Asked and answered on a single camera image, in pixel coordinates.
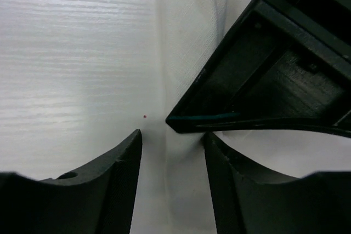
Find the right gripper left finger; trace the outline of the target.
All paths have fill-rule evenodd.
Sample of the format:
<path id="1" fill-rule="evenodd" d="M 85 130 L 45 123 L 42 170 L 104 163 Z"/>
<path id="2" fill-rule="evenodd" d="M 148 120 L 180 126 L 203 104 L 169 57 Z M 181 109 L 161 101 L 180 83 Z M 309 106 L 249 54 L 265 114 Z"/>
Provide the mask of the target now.
<path id="1" fill-rule="evenodd" d="M 141 152 L 137 129 L 87 164 L 43 180 L 38 233 L 129 233 Z"/>

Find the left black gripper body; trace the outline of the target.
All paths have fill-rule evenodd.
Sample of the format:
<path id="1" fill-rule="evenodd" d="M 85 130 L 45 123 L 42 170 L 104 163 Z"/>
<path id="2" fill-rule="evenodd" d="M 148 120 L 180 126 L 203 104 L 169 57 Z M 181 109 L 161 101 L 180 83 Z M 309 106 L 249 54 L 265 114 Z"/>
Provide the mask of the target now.
<path id="1" fill-rule="evenodd" d="M 299 0 L 297 8 L 347 45 L 350 58 L 350 0 Z"/>

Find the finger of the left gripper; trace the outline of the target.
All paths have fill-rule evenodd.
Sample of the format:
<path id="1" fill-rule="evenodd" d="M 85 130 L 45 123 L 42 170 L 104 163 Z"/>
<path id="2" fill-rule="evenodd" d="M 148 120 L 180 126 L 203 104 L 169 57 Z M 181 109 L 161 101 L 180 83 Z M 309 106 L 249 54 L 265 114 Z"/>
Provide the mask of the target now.
<path id="1" fill-rule="evenodd" d="M 349 137 L 350 46 L 285 0 L 251 0 L 166 123 Z"/>

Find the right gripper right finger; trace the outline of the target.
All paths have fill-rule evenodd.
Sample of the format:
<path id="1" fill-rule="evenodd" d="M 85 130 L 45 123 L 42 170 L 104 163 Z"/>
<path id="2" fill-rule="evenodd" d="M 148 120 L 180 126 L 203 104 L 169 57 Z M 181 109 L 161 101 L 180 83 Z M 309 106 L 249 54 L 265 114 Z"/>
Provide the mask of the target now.
<path id="1" fill-rule="evenodd" d="M 218 233 L 304 233 L 295 177 L 269 169 L 213 133 L 202 138 Z"/>

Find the white cloth napkin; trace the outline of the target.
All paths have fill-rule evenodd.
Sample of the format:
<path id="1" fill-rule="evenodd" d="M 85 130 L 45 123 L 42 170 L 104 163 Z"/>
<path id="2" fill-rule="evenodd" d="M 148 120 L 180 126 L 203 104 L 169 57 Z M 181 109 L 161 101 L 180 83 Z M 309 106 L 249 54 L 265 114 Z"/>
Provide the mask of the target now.
<path id="1" fill-rule="evenodd" d="M 161 0 L 165 112 L 188 89 L 249 0 Z M 165 233 L 215 233 L 201 135 L 165 131 Z M 230 144 L 279 172 L 298 176 L 298 133 L 236 132 Z"/>

